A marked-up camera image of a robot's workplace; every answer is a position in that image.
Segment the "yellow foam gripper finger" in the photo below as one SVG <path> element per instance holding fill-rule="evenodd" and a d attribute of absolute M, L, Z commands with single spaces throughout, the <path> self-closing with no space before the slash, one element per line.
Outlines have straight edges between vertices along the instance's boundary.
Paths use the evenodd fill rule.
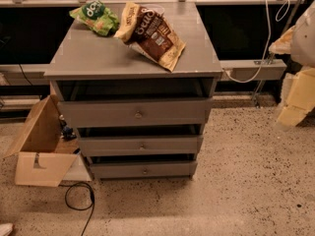
<path fill-rule="evenodd" d="M 315 108 L 315 68 L 303 67 L 283 79 L 276 123 L 282 128 L 298 125 Z"/>

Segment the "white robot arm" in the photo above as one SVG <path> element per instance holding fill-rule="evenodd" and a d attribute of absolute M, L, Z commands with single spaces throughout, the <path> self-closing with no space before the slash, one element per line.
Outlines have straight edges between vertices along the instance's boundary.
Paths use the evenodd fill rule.
<path fill-rule="evenodd" d="M 276 123 L 288 129 L 299 124 L 315 108 L 315 1 L 296 21 L 290 39 L 291 60 L 302 69 L 283 80 Z"/>

